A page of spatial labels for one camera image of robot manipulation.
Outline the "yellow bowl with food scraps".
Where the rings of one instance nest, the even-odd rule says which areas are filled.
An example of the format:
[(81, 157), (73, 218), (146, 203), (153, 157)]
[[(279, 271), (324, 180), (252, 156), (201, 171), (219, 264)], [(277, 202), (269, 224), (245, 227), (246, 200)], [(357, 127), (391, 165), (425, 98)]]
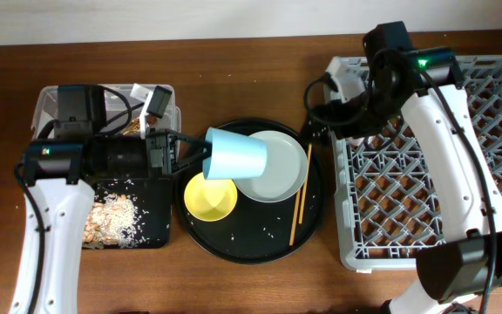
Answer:
[(232, 180), (206, 180), (196, 174), (186, 185), (183, 201), (188, 212), (203, 222), (229, 216), (237, 204), (238, 190)]

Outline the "short wooden chopstick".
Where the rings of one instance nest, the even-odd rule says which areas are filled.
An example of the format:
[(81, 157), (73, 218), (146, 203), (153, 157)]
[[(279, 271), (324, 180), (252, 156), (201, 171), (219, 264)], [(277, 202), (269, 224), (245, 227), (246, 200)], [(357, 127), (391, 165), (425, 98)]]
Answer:
[(291, 225), (289, 242), (288, 242), (290, 247), (293, 246), (294, 242), (295, 242), (295, 230), (296, 230), (296, 225), (297, 225), (297, 220), (298, 220), (298, 215), (299, 215), (301, 193), (302, 193), (302, 190), (298, 189), (297, 193), (295, 194), (294, 212), (293, 212), (292, 225)]

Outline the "pale green plate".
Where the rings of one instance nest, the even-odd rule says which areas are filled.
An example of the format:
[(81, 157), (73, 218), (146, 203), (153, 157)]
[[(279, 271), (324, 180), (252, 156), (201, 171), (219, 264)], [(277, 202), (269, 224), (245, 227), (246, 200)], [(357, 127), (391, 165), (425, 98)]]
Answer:
[(251, 137), (267, 145), (267, 164), (260, 177), (235, 180), (235, 186), (254, 201), (274, 203), (288, 199), (306, 179), (308, 159), (302, 145), (279, 131), (260, 131)]

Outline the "blue cup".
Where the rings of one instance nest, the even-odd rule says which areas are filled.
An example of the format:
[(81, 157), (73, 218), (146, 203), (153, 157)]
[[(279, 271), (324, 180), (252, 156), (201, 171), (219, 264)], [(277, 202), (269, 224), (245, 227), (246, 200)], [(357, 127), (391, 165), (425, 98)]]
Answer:
[(211, 155), (203, 160), (206, 180), (236, 180), (260, 177), (266, 168), (268, 150), (264, 140), (209, 127), (205, 141)]

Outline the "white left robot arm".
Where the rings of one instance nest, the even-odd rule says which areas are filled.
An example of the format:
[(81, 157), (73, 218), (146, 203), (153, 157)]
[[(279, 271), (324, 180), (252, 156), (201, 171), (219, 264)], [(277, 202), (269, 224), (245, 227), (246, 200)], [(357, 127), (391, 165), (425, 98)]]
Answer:
[(138, 137), (108, 129), (103, 85), (58, 87), (58, 116), (14, 167), (26, 223), (12, 313), (72, 313), (85, 222), (98, 182), (170, 181), (212, 144), (170, 129)]

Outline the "brown gold coffee wrapper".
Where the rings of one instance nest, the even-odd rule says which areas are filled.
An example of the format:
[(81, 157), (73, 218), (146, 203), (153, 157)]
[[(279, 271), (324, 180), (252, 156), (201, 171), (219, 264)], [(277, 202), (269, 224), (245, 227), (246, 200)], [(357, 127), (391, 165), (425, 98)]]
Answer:
[[(151, 126), (156, 124), (158, 119), (152, 115), (145, 116), (145, 128), (148, 130)], [(136, 135), (140, 132), (140, 118), (133, 119), (129, 125), (122, 131), (122, 135)]]

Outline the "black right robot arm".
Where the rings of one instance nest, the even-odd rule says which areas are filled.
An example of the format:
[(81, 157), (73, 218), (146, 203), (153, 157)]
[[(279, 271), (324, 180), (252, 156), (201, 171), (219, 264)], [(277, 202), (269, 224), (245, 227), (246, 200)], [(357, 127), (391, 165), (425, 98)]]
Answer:
[(452, 49), (417, 49), (401, 21), (363, 37), (366, 79), (345, 78), (333, 59), (319, 82), (334, 93), (308, 106), (302, 135), (326, 142), (367, 140), (394, 118), (406, 123), (423, 152), (443, 219), (442, 245), (421, 250), (417, 279), (383, 313), (445, 313), (473, 298), (486, 311), (502, 287), (502, 195), (478, 143), (464, 77)]

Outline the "long wooden chopstick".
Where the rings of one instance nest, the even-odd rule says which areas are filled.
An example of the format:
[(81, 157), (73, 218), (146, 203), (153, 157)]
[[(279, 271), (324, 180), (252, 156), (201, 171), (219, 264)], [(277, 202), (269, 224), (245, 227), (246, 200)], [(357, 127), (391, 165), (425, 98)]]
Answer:
[(308, 144), (308, 151), (307, 151), (307, 168), (306, 168), (306, 176), (305, 176), (305, 181), (302, 185), (301, 189), (301, 196), (299, 199), (299, 208), (298, 208), (298, 223), (302, 224), (303, 221), (303, 211), (305, 207), (305, 198), (306, 198), (306, 193), (307, 193), (307, 187), (308, 187), (308, 180), (309, 180), (309, 168), (310, 168), (310, 162), (311, 162), (311, 154), (312, 154), (312, 143)]

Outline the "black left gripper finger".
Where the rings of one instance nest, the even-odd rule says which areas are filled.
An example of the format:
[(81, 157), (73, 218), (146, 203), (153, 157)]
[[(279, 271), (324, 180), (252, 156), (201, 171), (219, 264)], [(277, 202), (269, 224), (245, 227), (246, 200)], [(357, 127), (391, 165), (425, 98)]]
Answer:
[(200, 147), (205, 151), (211, 150), (211, 143), (206, 140), (197, 139), (183, 133), (177, 133), (177, 139), (187, 143), (190, 147)]
[(188, 170), (199, 163), (202, 163), (205, 159), (209, 158), (212, 154), (211, 148), (203, 148), (198, 150), (195, 154), (190, 154), (185, 159), (178, 160), (174, 164), (174, 173), (181, 173)]

